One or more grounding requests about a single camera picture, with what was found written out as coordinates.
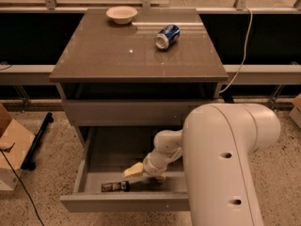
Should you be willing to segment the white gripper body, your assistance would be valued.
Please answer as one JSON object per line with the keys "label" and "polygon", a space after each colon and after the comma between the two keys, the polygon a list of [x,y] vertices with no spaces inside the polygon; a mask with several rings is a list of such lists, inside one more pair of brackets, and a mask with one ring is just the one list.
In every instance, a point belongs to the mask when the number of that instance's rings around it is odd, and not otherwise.
{"label": "white gripper body", "polygon": [[158,153],[148,153],[143,160],[143,170],[150,176],[162,175],[166,169],[167,162]]}

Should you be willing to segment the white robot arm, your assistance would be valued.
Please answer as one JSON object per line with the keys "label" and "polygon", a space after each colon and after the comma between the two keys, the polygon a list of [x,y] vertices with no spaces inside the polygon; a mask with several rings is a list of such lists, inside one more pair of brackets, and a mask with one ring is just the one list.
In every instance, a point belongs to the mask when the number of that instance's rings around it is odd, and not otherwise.
{"label": "white robot arm", "polygon": [[153,151],[123,176],[161,177],[181,158],[193,226],[263,226],[248,155],[279,135],[277,115],[263,105],[201,105],[182,130],[159,132]]}

